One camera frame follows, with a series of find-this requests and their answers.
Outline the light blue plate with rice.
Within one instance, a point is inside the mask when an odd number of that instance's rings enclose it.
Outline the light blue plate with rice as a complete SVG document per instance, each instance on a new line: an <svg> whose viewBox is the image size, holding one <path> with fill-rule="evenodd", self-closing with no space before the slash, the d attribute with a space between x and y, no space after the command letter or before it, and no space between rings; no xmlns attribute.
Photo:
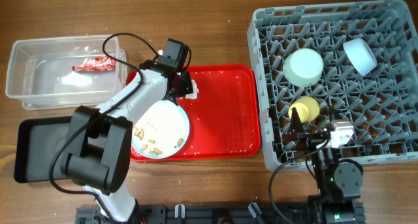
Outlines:
<svg viewBox="0 0 418 224"><path fill-rule="evenodd" d="M189 132L189 118L183 108L161 100L135 123L132 148L145 158L165 159L180 151Z"/></svg>

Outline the white tissue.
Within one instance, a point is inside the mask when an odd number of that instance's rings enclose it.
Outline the white tissue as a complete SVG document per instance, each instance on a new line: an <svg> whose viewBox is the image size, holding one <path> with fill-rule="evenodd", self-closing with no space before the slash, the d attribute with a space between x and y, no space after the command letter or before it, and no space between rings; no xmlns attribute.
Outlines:
<svg viewBox="0 0 418 224"><path fill-rule="evenodd" d="M192 93L188 93L185 98L186 99L191 99L191 100L195 100L198 97L198 93L199 93L199 89L197 87L197 83L194 80L191 80L192 83L192 87L193 87L193 92Z"/></svg>

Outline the red plastic tray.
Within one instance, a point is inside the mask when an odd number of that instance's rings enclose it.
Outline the red plastic tray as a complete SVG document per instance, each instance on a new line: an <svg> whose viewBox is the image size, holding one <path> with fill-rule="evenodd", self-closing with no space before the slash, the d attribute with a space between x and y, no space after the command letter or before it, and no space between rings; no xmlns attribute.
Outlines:
<svg viewBox="0 0 418 224"><path fill-rule="evenodd" d="M189 118L190 132L179 152L148 159L131 149L136 162L215 159L253 155L261 145L254 74L243 64L194 66L188 69L199 89L195 100L178 99Z"/></svg>

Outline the yellow cup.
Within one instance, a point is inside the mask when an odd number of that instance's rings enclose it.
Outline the yellow cup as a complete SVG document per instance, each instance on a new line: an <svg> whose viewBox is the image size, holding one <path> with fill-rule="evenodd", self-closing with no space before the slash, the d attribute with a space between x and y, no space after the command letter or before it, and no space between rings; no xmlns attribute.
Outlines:
<svg viewBox="0 0 418 224"><path fill-rule="evenodd" d="M288 109L288 116L292 118L292 112L296 110L301 123L308 123L316 119L320 113L319 103L312 97L297 99Z"/></svg>

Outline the red snack wrapper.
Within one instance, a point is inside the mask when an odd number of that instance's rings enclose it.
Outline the red snack wrapper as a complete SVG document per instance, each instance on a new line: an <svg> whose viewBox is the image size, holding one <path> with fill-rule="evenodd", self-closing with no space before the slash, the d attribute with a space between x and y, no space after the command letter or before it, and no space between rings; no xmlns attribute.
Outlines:
<svg viewBox="0 0 418 224"><path fill-rule="evenodd" d="M72 66L75 72L101 72L112 71L116 67L116 62L107 56L99 56L94 58L87 58L83 63Z"/></svg>

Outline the light blue bowl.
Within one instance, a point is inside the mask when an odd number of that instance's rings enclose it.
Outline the light blue bowl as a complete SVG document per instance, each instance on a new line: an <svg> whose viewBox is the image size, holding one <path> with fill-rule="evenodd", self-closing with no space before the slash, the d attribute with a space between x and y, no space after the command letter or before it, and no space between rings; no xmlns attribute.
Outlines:
<svg viewBox="0 0 418 224"><path fill-rule="evenodd" d="M360 38L343 43L344 52L355 70L366 76L377 66L377 60L367 43Z"/></svg>

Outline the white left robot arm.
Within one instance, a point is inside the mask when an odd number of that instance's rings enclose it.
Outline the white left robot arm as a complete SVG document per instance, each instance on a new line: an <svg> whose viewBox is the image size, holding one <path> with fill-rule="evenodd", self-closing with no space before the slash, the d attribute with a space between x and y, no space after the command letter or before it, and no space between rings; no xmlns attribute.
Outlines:
<svg viewBox="0 0 418 224"><path fill-rule="evenodd" d="M168 39L163 53L132 67L135 77L109 101L79 106L50 163L51 185L62 193L93 196L101 221L142 223L138 201L125 185L133 125L154 103L192 93L191 54L186 44Z"/></svg>

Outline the pale green bowl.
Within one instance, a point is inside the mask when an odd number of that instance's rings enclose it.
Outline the pale green bowl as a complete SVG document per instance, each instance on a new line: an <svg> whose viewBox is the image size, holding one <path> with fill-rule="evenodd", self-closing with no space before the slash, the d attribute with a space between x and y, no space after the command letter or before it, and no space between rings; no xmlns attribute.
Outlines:
<svg viewBox="0 0 418 224"><path fill-rule="evenodd" d="M302 48L285 59L283 75L291 84L306 88L318 83L323 68L323 58L319 53Z"/></svg>

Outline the black waste tray bin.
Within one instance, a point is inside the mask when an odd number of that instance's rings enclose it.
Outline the black waste tray bin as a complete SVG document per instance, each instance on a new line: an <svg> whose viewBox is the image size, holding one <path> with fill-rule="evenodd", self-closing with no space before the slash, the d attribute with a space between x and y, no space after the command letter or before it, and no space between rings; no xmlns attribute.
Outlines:
<svg viewBox="0 0 418 224"><path fill-rule="evenodd" d="M48 180L50 163L65 143L70 116L24 120L18 129L14 179L18 183Z"/></svg>

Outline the clear plastic waste bin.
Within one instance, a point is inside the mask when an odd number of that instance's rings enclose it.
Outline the clear plastic waste bin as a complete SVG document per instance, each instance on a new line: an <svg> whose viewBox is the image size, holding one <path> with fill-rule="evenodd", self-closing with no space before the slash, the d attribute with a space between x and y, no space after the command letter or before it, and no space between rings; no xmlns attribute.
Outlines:
<svg viewBox="0 0 418 224"><path fill-rule="evenodd" d="M17 40L5 94L28 110L101 104L125 87L126 66L117 63L109 71L85 72L73 67L107 56L126 59L118 39L109 35Z"/></svg>

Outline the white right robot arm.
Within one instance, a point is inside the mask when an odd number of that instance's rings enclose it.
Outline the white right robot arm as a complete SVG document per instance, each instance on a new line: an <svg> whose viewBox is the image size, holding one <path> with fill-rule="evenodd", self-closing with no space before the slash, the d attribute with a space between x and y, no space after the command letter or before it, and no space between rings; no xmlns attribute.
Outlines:
<svg viewBox="0 0 418 224"><path fill-rule="evenodd" d="M307 133L296 108L291 109L287 138L298 143L304 153L288 159L271 175L268 196L282 223L360 223L363 221L355 200L361 197L364 169L352 159L339 159L336 150L352 138L354 126L347 119L331 121L320 133ZM310 195L303 210L283 213L274 201L272 185L278 172L298 159L311 159L318 195Z"/></svg>

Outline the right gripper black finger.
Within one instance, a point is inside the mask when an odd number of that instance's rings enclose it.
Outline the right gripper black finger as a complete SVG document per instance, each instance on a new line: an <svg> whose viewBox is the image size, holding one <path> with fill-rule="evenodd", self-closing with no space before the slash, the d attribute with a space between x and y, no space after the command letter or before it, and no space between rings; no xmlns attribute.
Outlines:
<svg viewBox="0 0 418 224"><path fill-rule="evenodd" d="M291 122L288 131L288 136L291 140L299 140L303 138L305 134L303 124L300 120L299 114L296 108L291 109Z"/></svg>
<svg viewBox="0 0 418 224"><path fill-rule="evenodd" d="M331 122L337 121L340 119L339 113L332 105L329 106L329 118Z"/></svg>

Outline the grey dishwasher rack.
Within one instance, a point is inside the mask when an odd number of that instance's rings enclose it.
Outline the grey dishwasher rack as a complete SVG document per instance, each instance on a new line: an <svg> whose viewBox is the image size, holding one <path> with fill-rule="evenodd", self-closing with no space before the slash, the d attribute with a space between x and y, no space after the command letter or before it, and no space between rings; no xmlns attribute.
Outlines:
<svg viewBox="0 0 418 224"><path fill-rule="evenodd" d="M268 170L297 155L294 143L282 136L290 126L288 109L301 97L313 97L321 109L304 126L307 132L329 125L330 105L353 123L353 137L338 149L339 158L362 164L417 160L417 30L403 0L260 8L247 36ZM357 38L377 60L366 76L343 48ZM291 84L282 70L285 59L302 48L324 61L321 79L306 88Z"/></svg>

